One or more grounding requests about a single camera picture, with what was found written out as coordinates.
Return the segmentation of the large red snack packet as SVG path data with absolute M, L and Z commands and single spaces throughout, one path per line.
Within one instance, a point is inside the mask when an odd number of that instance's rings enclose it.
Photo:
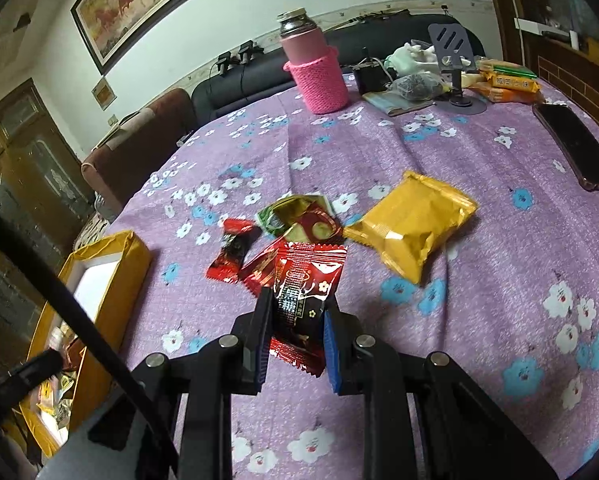
M 324 312 L 339 286 L 347 248 L 287 242 L 276 251 L 271 353 L 318 377 L 325 367 Z

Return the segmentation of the small red candy packet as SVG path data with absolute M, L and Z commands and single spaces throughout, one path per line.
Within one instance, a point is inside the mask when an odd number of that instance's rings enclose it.
M 226 218 L 219 255 L 208 266 L 206 276 L 211 280 L 234 284 L 240 281 L 245 257 L 261 234 L 255 221 Z

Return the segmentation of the green gold snack packet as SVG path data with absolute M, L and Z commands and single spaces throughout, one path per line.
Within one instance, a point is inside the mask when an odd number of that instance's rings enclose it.
M 264 232 L 294 243 L 337 243 L 343 235 L 342 225 L 321 194 L 282 197 L 258 211 L 255 221 Z

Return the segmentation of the yellow snack packet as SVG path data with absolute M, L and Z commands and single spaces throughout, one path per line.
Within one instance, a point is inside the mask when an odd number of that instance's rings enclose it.
M 373 248 L 389 270 L 418 285 L 426 260 L 470 220 L 478 203 L 457 188 L 407 170 L 362 218 L 348 240 Z

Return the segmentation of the dark red gold packet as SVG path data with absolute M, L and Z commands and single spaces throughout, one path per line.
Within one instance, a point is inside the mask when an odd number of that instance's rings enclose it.
M 261 289 L 273 285 L 276 252 L 284 245 L 284 238 L 277 238 L 246 263 L 238 274 L 238 279 L 255 297 L 259 296 Z

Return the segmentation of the yellow rimmed tray box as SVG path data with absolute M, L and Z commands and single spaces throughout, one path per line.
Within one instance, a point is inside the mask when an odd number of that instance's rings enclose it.
M 120 349 L 151 261 L 150 249 L 139 235 L 120 231 L 73 252 L 58 274 L 115 351 Z M 77 374 L 70 389 L 72 409 L 65 427 L 42 410 L 38 390 L 19 404 L 34 440 L 48 457 L 53 456 L 100 406 L 113 385 L 113 378 L 92 356 L 91 350 L 79 344 L 75 355 Z

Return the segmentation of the purple floral tablecloth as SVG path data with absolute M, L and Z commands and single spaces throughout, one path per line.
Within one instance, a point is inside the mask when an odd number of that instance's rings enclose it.
M 524 104 L 389 119 L 354 96 L 317 116 L 288 89 L 200 127 L 113 223 L 154 255 L 129 364 L 194 353 L 254 307 L 243 285 L 206 275 L 224 220 L 319 193 L 349 224 L 409 170 L 471 196 L 474 218 L 416 285 L 350 244 L 339 307 L 400 352 L 449 353 L 570 476 L 599 451 L 599 191 L 579 185 Z

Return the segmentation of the pink sleeved thermos bottle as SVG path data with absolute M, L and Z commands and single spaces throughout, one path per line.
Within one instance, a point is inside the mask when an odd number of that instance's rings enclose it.
M 283 70 L 293 77 L 308 110 L 322 115 L 344 108 L 349 96 L 336 47 L 327 43 L 304 8 L 280 13 L 276 19 L 287 58 Z

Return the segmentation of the light blue booklet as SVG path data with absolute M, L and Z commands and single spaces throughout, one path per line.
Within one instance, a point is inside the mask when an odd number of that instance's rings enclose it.
M 416 110 L 423 110 L 433 104 L 431 100 L 410 101 L 392 91 L 363 93 L 362 99 L 388 117 L 397 117 Z

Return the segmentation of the wooden glass cabinet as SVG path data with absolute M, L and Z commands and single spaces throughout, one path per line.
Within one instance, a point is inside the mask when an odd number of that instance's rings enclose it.
M 32 80 L 0 101 L 0 217 L 59 271 L 93 212 L 93 192 Z M 0 362 L 27 353 L 41 296 L 0 253 Z

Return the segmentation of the clear bag dark contents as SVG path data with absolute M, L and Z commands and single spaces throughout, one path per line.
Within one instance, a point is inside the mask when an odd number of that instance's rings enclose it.
M 452 90 L 452 85 L 441 75 L 423 70 L 423 72 L 397 78 L 392 82 L 389 90 L 408 101 L 421 102 L 443 96 Z

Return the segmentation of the white green plastic bag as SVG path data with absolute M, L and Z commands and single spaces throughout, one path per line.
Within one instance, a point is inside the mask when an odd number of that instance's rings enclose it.
M 421 41 L 406 42 L 384 61 L 386 70 L 392 70 L 398 77 L 422 72 L 439 73 L 435 47 Z

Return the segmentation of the black smartphone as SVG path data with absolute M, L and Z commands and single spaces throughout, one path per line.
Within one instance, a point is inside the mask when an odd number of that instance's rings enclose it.
M 599 191 L 599 142 L 567 106 L 535 104 L 533 113 L 564 154 L 579 185 Z

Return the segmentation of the orange biscuit packs stack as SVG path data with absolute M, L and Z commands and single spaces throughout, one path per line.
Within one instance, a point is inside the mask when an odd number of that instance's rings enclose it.
M 476 73 L 462 74 L 462 88 L 491 103 L 539 104 L 545 99 L 538 76 L 523 65 L 478 58 Z

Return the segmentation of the grey phone stand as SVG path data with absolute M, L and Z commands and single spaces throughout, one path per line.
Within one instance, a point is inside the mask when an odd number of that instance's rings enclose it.
M 435 48 L 439 73 L 450 76 L 451 90 L 436 105 L 446 113 L 472 116 L 487 110 L 487 104 L 474 96 L 466 96 L 462 73 L 476 70 L 474 53 L 467 31 L 460 24 L 433 23 L 427 27 Z

